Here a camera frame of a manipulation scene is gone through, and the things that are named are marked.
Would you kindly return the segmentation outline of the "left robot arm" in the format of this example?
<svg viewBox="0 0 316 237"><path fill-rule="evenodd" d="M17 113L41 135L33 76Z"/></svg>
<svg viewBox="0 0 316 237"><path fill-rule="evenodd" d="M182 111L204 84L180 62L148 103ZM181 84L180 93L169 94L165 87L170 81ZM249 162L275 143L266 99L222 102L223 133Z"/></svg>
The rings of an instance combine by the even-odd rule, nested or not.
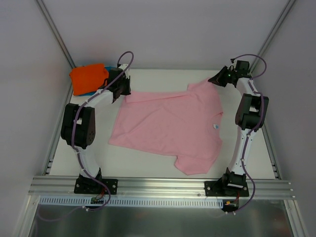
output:
<svg viewBox="0 0 316 237"><path fill-rule="evenodd" d="M68 103L64 109L61 138L74 150L80 166L76 194L98 194L105 188L101 167L88 148L96 136L95 110L98 105L114 103L120 96L131 94L129 69L126 64L111 68L99 89L82 104Z"/></svg>

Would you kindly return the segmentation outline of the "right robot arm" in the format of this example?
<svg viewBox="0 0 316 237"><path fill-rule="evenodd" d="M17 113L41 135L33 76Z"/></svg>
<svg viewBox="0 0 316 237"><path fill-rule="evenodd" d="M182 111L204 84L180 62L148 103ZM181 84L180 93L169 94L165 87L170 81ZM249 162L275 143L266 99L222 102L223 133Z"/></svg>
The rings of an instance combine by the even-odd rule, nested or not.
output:
<svg viewBox="0 0 316 237"><path fill-rule="evenodd" d="M231 60L232 64L224 66L221 71L208 81L221 87L232 84L241 94L235 124L237 141L232 160L223 176L206 184L206 194L212 196L234 197L249 196L247 178L250 178L246 165L251 144L258 130L264 125L269 98L259 92L253 83L247 61Z"/></svg>

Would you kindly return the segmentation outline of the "pink t-shirt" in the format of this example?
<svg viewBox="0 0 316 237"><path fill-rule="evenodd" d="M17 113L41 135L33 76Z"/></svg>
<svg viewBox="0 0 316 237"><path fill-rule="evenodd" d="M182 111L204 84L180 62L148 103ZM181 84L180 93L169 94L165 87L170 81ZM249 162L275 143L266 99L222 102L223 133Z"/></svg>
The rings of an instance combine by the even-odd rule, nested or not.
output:
<svg viewBox="0 0 316 237"><path fill-rule="evenodd" d="M219 156L223 109L206 79L181 92L132 92L119 109L109 144L175 156L186 175L206 174Z"/></svg>

